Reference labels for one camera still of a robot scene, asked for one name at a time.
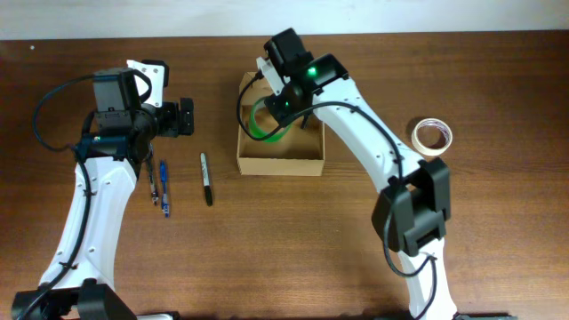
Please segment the green tape roll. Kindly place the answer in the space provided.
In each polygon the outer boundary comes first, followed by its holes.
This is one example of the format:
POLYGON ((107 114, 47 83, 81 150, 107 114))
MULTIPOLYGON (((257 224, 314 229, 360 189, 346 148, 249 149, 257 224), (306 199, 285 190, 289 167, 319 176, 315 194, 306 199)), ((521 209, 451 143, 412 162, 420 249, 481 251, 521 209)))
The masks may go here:
POLYGON ((289 124, 284 129, 280 129, 277 133, 270 135, 268 132, 265 132, 263 129, 259 127, 256 121, 256 114, 262 108, 265 108, 265 99, 267 97, 262 97, 258 99, 253 105, 252 110, 249 116, 249 132, 255 138, 263 138, 268 135, 268 138, 264 139, 263 142, 267 143, 275 143, 279 142, 291 129, 291 125, 289 124))

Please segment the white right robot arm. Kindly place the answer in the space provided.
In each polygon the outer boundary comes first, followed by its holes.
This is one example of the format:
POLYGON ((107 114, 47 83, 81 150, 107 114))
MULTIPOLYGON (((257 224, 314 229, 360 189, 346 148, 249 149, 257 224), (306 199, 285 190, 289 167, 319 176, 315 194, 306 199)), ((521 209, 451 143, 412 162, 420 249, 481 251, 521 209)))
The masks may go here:
POLYGON ((296 32, 272 36, 257 66, 273 91, 266 103, 278 127, 314 116, 336 133, 378 192, 372 224, 391 270, 405 279, 414 319, 454 319, 443 251, 451 217, 450 170, 408 148, 374 113, 331 54, 319 58, 296 32))

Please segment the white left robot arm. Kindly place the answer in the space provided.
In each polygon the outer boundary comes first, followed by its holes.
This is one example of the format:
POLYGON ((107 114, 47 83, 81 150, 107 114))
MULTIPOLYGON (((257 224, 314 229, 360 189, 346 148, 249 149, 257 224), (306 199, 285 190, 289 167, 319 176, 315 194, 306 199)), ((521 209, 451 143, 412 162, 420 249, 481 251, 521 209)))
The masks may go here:
POLYGON ((14 319, 134 319, 118 297, 114 263, 122 219, 153 156, 151 141, 194 132, 193 101, 165 102, 169 68, 161 60, 128 60, 124 68, 90 74, 96 108, 80 140, 75 188, 65 228, 50 266, 32 291, 17 292, 14 319))

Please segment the brown cardboard box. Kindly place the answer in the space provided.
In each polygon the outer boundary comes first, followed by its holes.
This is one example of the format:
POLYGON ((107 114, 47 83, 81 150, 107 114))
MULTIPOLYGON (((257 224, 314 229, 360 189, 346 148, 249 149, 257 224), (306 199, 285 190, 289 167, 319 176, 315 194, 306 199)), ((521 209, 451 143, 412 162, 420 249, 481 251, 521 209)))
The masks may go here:
MULTIPOLYGON (((256 81, 245 91, 241 100, 242 121, 248 128, 253 103, 272 93, 267 80, 256 81)), ((269 132, 277 122, 266 108, 256 111, 256 124, 269 132)), ((310 116, 306 127, 295 120, 290 130, 273 142, 255 141, 238 124, 236 160, 242 175, 321 176, 325 164, 325 126, 310 116)))

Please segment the beige masking tape roll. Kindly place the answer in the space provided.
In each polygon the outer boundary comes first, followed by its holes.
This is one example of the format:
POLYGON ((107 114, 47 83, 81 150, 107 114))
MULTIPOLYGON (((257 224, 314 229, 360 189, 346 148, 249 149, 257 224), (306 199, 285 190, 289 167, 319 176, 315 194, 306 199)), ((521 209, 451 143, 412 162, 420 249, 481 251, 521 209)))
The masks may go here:
POLYGON ((424 118, 413 128, 411 142, 424 156, 440 156, 452 145, 453 132, 443 120, 424 118))

